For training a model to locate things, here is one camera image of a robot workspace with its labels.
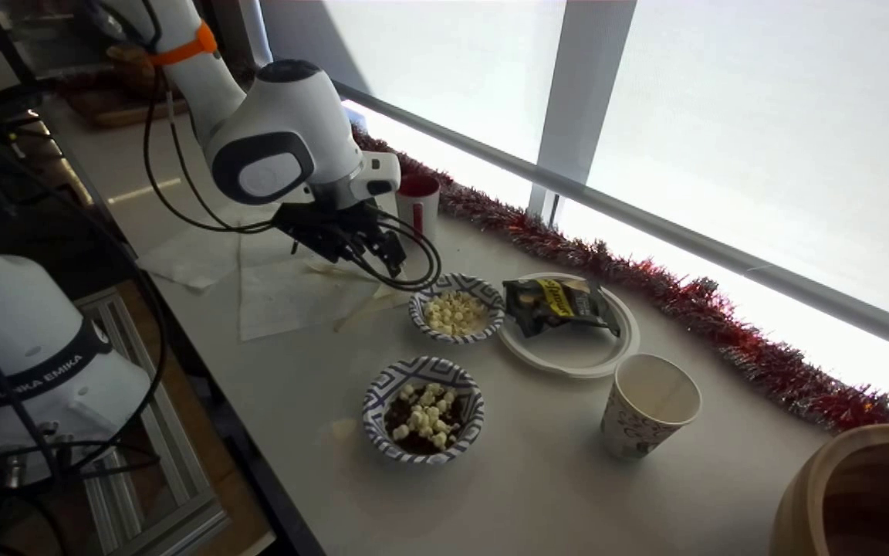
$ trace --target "white table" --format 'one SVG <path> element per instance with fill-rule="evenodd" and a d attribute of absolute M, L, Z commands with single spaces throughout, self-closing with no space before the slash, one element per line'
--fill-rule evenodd
<path fill-rule="evenodd" d="M 135 249 L 181 228 L 138 191 L 142 128 L 87 128 L 64 105 L 47 117 L 87 186 L 119 197 L 111 212 Z M 448 271 L 499 284 L 551 268 L 462 222 L 445 218 L 438 235 Z M 382 301 L 340 329 L 240 344 L 238 275 L 205 292 L 157 288 L 328 553 L 764 553 L 781 491 L 828 438 L 625 291 L 613 292 L 641 328 L 641 352 L 680 360 L 704 391 L 697 421 L 630 467 L 595 438 L 607 384 L 540 377 L 496 340 L 438 346 L 410 329 L 405 305 Z M 357 426 L 374 373 L 418 352 L 462 364 L 487 402 L 478 444 L 445 468 L 392 467 Z"/>

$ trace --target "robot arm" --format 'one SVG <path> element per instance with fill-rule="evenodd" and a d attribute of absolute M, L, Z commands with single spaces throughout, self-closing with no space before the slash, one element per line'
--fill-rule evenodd
<path fill-rule="evenodd" d="M 331 76 L 308 60 L 268 60 L 240 88 L 188 0 L 102 0 L 188 98 L 216 188 L 268 202 L 305 186 L 310 202 L 284 202 L 275 226 L 328 259 L 376 252 L 402 271 L 397 238 L 380 228 L 374 193 L 397 188 L 395 153 L 362 151 Z"/>

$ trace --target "tinsel garland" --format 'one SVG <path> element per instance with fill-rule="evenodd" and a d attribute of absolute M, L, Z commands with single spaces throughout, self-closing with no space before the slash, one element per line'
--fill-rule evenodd
<path fill-rule="evenodd" d="M 365 131 L 355 131 L 355 140 L 367 151 L 395 151 Z M 724 368 L 745 377 L 764 399 L 776 402 L 785 410 L 824 428 L 889 424 L 889 396 L 866 387 L 846 387 L 809 364 L 798 350 L 764 340 L 756 328 L 732 314 L 732 301 L 719 296 L 717 281 L 680 281 L 647 259 L 632 262 L 612 257 L 602 242 L 570 242 L 555 228 L 540 226 L 524 210 L 455 186 L 448 172 L 430 168 L 402 151 L 395 153 L 402 157 L 405 175 L 430 172 L 441 183 L 445 216 L 466 218 L 468 226 L 568 271 L 641 292 L 654 307 L 712 346 Z"/>

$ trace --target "paper plate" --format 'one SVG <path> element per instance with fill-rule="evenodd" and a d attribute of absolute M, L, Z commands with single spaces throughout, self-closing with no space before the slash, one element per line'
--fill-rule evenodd
<path fill-rule="evenodd" d="M 433 322 L 430 307 L 435 300 L 445 296 L 468 296 L 481 305 L 481 325 L 468 328 L 468 329 L 445 329 L 441 325 Z M 412 325 L 441 344 L 481 344 L 491 334 L 496 334 L 502 328 L 502 292 L 478 278 L 468 275 L 441 275 L 441 281 L 435 281 L 433 288 L 412 292 L 410 300 L 410 318 Z"/>
<path fill-rule="evenodd" d="M 577 278 L 577 275 L 538 271 L 538 275 L 520 275 L 519 281 L 527 281 L 527 278 Z M 538 337 L 524 337 L 519 325 L 505 318 L 499 328 L 499 340 L 510 346 L 515 358 L 520 358 L 524 364 L 538 369 L 560 373 L 570 381 L 605 381 L 607 373 L 613 373 L 613 368 L 625 354 L 632 354 L 638 344 L 638 328 L 620 296 L 613 296 L 605 288 L 600 288 L 600 296 L 607 300 L 618 334 L 612 328 L 564 325 L 564 328 L 543 328 L 543 334 Z"/>
<path fill-rule="evenodd" d="M 441 454 L 410 454 L 392 441 L 392 434 L 387 428 L 387 410 L 405 384 L 417 384 L 417 387 L 441 384 L 441 387 L 455 390 L 466 426 L 455 432 L 454 444 L 448 444 Z M 387 364 L 380 369 L 380 377 L 365 391 L 362 424 L 367 428 L 367 438 L 389 461 L 410 463 L 410 467 L 441 467 L 441 463 L 451 463 L 461 454 L 466 454 L 472 446 L 472 441 L 478 438 L 481 424 L 485 424 L 485 399 L 474 390 L 472 377 L 466 369 L 461 369 L 454 360 L 435 358 L 435 354 L 418 354 L 410 360 Z"/>

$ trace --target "white paper cup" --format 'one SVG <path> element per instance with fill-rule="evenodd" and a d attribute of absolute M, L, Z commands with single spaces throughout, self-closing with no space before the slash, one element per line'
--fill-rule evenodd
<path fill-rule="evenodd" d="M 395 191 L 395 216 L 412 228 L 412 235 L 435 244 L 438 238 L 438 197 L 441 186 L 435 175 L 405 175 L 402 188 Z"/>
<path fill-rule="evenodd" d="M 613 456 L 636 461 L 683 428 L 697 408 L 697 387 L 685 369 L 654 354 L 632 354 L 612 373 L 602 438 Z"/>

